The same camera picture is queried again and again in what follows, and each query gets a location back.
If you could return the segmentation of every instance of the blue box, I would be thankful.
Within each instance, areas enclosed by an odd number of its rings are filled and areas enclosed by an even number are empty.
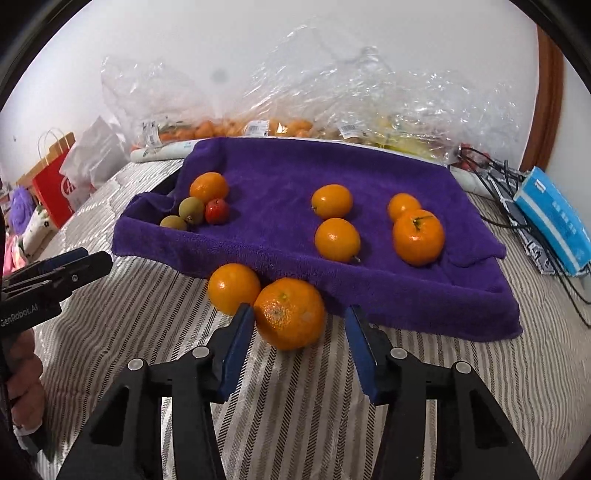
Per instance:
[[[513,199],[569,274],[576,275],[591,261],[591,241],[583,222],[541,169],[534,167]]]

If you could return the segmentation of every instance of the white plastic bag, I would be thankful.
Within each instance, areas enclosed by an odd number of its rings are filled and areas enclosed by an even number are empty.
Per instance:
[[[60,173],[76,188],[98,189],[129,162],[115,131],[98,117],[66,155]]]
[[[375,47],[360,47],[340,33],[325,25],[293,31],[252,75],[231,116],[243,123],[268,121],[269,136],[300,136],[289,125],[305,121],[311,125],[305,137],[373,145],[444,164],[457,161],[462,143],[498,158],[520,158],[510,87],[477,89],[448,71],[396,71]]]
[[[211,103],[193,79],[164,63],[107,57],[100,81],[106,106],[134,148],[214,136]]]

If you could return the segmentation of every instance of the red shopping bag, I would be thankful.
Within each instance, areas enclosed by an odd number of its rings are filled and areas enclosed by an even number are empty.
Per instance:
[[[64,226],[90,196],[88,190],[75,188],[66,177],[60,174],[61,164],[64,163],[68,152],[69,150],[64,151],[33,178],[37,197],[58,228]]]

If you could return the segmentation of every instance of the human hand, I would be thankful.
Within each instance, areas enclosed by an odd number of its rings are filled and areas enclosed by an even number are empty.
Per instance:
[[[7,382],[8,397],[18,401],[12,407],[12,420],[15,425],[26,430],[38,427],[43,420],[45,392],[41,385],[43,364],[35,355],[35,334],[27,330],[19,335],[8,357],[16,370]]]

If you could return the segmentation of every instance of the bed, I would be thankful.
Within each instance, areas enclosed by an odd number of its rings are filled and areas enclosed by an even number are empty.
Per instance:
[[[113,225],[133,195],[151,190],[180,166],[180,160],[129,164],[75,214],[43,256],[77,247],[109,251]],[[492,202],[470,199],[495,218]],[[472,364],[540,478],[558,480],[591,434],[591,332],[558,281],[534,269],[513,233],[491,228],[507,246],[499,263],[521,308],[520,337],[473,343],[385,331],[394,345],[424,362]],[[591,318],[587,307],[580,308]],[[60,317],[35,329],[51,431],[51,449],[37,462],[43,478],[56,477],[98,399],[127,362],[176,359],[228,320],[207,300],[206,281],[143,258],[114,257],[109,277],[75,292]],[[163,468],[166,478],[174,478],[171,402],[163,403]],[[437,429],[435,403],[427,410],[424,479],[433,476]],[[302,352],[277,352],[255,337],[236,393],[212,411],[229,479],[369,479],[386,413],[362,394],[337,317],[329,318],[319,344]]]

